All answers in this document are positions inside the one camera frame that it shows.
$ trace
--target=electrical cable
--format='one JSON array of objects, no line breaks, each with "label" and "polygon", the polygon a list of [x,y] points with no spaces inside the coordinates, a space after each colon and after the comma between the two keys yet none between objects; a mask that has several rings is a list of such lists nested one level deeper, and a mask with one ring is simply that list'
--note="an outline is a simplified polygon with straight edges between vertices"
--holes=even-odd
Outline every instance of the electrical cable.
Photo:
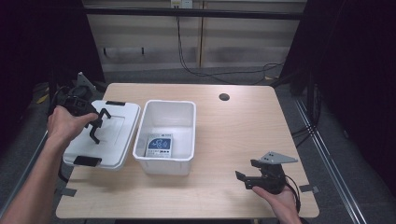
[{"label": "electrical cable", "polygon": [[231,74],[256,74],[256,73],[260,73],[263,72],[263,76],[261,79],[259,79],[256,82],[250,83],[248,85],[257,85],[260,82],[262,82],[263,80],[265,80],[266,75],[265,75],[265,71],[274,69],[278,66],[283,66],[283,63],[268,63],[266,64],[261,70],[256,70],[256,71],[244,71],[244,72],[224,72],[224,73],[214,73],[214,74],[206,74],[206,73],[200,73],[200,72],[193,72],[190,70],[190,68],[186,65],[186,62],[184,60],[184,56],[183,56],[183,48],[182,48],[182,44],[181,44],[181,37],[180,37],[180,19],[179,17],[177,17],[177,42],[178,42],[178,56],[179,56],[179,60],[180,60],[180,64],[182,65],[182,67],[189,73],[198,76],[198,77],[211,77],[214,78],[217,81],[220,82],[224,82],[227,84],[231,84],[231,85],[238,85],[238,83],[233,83],[230,81],[226,81],[224,79],[218,78],[216,76],[220,76],[220,75],[231,75]]},{"label": "electrical cable", "polygon": [[294,189],[289,183],[286,183],[286,186],[289,187],[289,189],[291,190],[291,192],[294,195],[294,199],[296,201],[297,213],[300,213],[300,209],[301,209],[300,191],[298,190],[296,182],[294,182],[294,180],[290,176],[285,175],[285,177],[287,177],[289,180],[291,180],[291,182],[293,182],[293,184],[294,184],[294,187],[296,188],[296,189]]},{"label": "electrical cable", "polygon": [[314,125],[315,127],[318,127],[319,123],[319,118],[320,118],[320,113],[321,113],[321,103],[322,103],[322,96],[320,94],[320,91],[318,89],[318,86],[316,86],[316,100],[315,100],[315,112],[314,112]]},{"label": "electrical cable", "polygon": [[311,133],[307,134],[303,140],[301,140],[298,144],[296,144],[296,147],[299,147],[306,139],[308,139],[309,136],[311,136]]},{"label": "electrical cable", "polygon": [[59,170],[58,170],[58,177],[64,182],[64,183],[68,183],[69,179],[67,177],[64,176],[64,174],[62,173],[62,165],[64,164],[64,160],[61,159],[61,164],[59,165]]},{"label": "electrical cable", "polygon": [[291,136],[292,136],[293,138],[300,137],[301,135],[304,135],[304,134],[306,134],[306,133],[309,133],[310,128],[312,128],[312,127],[311,127],[311,126],[310,126],[310,127],[303,127],[301,130],[299,130],[299,131],[297,131],[297,132],[294,132],[294,133],[291,133]]}]

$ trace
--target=white storage box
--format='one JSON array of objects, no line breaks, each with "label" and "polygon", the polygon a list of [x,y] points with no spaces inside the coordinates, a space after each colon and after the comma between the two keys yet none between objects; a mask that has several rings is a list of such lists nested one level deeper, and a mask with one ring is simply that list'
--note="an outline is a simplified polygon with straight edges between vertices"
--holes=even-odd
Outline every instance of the white storage box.
[{"label": "white storage box", "polygon": [[[188,101],[150,100],[146,103],[134,142],[134,158],[152,175],[187,175],[195,145],[196,105]],[[146,156],[151,134],[172,134],[170,158]]]}]

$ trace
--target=metal pole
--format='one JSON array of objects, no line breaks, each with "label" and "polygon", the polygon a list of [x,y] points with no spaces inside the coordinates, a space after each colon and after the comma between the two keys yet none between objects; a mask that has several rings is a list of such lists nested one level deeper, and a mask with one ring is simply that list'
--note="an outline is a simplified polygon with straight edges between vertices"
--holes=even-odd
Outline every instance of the metal pole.
[{"label": "metal pole", "polygon": [[297,12],[237,11],[189,8],[156,7],[33,7],[33,11],[44,13],[70,12],[92,15],[138,15],[138,16],[174,16],[174,17],[208,17],[299,21],[305,17]]}]

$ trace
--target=product box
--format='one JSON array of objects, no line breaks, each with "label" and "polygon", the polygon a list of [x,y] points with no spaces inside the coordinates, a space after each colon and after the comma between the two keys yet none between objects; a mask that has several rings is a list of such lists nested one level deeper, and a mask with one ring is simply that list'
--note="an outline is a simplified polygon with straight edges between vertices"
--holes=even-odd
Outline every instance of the product box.
[{"label": "product box", "polygon": [[[187,175],[195,146],[196,105],[189,101],[150,100],[146,103],[134,142],[134,158],[152,175]],[[154,144],[168,143],[170,153],[160,152]],[[148,149],[157,150],[157,154]]]}]

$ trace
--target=gray carpet floor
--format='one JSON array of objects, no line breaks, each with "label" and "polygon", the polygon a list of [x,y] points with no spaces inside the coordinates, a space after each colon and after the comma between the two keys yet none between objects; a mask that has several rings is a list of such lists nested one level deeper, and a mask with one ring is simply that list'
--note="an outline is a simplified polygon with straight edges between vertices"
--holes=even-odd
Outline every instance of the gray carpet floor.
[{"label": "gray carpet floor", "polygon": [[[246,68],[208,68],[196,69],[196,72],[208,74],[227,73],[235,71],[256,71],[262,67]],[[214,77],[198,77],[192,75],[184,69],[148,70],[135,72],[109,72],[106,73],[106,84],[113,82],[135,82],[135,83],[197,83],[197,84],[224,84],[230,83],[239,85],[267,85],[279,74],[278,69],[272,69],[265,74],[260,73],[240,73],[236,75],[217,75]],[[5,201],[16,186],[19,176],[23,173],[27,163],[32,158],[36,147],[46,131],[47,109],[49,100],[42,104],[37,104],[36,100],[41,96],[47,83],[38,84],[33,94],[33,101],[26,109],[23,119],[18,125],[18,132],[10,144],[6,153],[0,159],[0,206],[3,207]],[[290,132],[296,132],[304,127],[303,120],[295,104],[296,96],[290,94],[289,85],[281,85],[276,88],[276,95],[279,99]],[[96,92],[92,99],[101,99],[102,92]],[[327,148],[332,154],[340,173],[349,186],[353,196],[356,198],[367,223],[396,223],[396,200],[389,193],[387,186],[383,183],[376,172],[362,158],[356,145],[344,135],[342,125],[337,118],[326,107],[323,102],[318,130]],[[298,144],[304,139],[304,135],[296,137]],[[298,146],[298,151],[305,168],[307,177],[312,186],[317,186],[319,192],[315,194],[320,214],[318,217],[308,219],[310,223],[333,224],[333,223],[353,223],[338,191],[325,168],[325,165],[318,154],[311,138],[307,138]],[[72,172],[72,167],[63,168],[66,176]],[[65,183],[58,181],[57,188],[64,188]],[[102,223],[113,224],[113,219],[59,219],[55,216],[56,206],[61,196],[56,192],[53,205],[52,223]],[[262,223],[276,223],[271,219],[265,219]]]}]

